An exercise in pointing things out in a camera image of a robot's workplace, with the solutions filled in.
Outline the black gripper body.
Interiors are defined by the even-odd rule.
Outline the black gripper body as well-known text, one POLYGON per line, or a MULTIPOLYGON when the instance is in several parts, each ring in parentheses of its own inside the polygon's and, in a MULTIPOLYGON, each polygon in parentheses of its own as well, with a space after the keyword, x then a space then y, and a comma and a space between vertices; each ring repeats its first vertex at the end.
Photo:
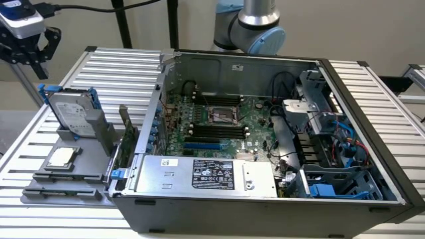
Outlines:
POLYGON ((0 27, 0 59, 10 64, 31 65, 49 60, 45 50, 38 47, 41 34, 23 39, 13 36, 9 30, 0 27))

